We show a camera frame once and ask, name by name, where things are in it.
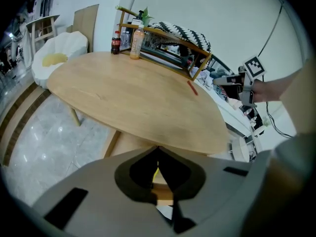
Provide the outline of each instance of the plastic bottle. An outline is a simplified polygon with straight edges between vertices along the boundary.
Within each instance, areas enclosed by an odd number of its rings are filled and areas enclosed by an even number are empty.
[[[134,59],[134,60],[139,59],[140,48],[142,47],[144,37],[145,37],[144,25],[139,25],[138,29],[134,32],[134,35],[133,35],[133,44],[132,44],[132,48],[129,55],[131,59]]]
[[[125,33],[125,48],[129,48],[130,47],[130,37],[129,37],[130,35],[129,35],[129,32],[128,31],[126,31],[126,33]]]
[[[115,31],[115,37],[112,38],[111,53],[112,54],[118,54],[119,53],[119,47],[120,47],[119,31]]]
[[[126,31],[122,31],[121,35],[120,35],[120,48],[121,49],[125,49],[126,47]]]

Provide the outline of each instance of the wooden table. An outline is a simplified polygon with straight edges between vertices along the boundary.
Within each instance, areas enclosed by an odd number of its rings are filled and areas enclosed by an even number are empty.
[[[223,118],[212,98],[193,85],[198,96],[181,75],[109,52],[70,60],[47,82],[48,89],[71,108],[110,127],[104,157],[152,145],[175,152],[222,153],[228,143]],[[159,178],[155,182],[163,184]],[[172,200],[168,192],[160,193],[163,196]]]

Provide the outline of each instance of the marble floor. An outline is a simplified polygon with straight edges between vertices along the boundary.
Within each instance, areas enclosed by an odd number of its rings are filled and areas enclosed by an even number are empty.
[[[2,168],[13,196],[32,205],[48,188],[102,157],[108,128],[78,116],[80,127],[53,95],[36,110],[18,138],[9,167]]]
[[[31,67],[26,68],[23,60],[4,76],[0,73],[0,115],[23,85],[31,80]]]

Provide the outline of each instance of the electronic device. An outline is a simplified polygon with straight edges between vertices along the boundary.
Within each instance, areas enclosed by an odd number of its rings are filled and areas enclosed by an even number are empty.
[[[252,85],[266,70],[256,55],[244,61],[238,70],[239,75],[214,79],[214,85],[223,87],[229,98],[240,100],[245,106],[257,107],[253,103]]]

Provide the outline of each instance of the green plant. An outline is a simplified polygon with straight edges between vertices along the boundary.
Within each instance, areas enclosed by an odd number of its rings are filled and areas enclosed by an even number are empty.
[[[148,26],[152,18],[153,17],[151,17],[148,13],[148,7],[146,7],[146,9],[144,9],[143,19],[142,19],[144,26]]]

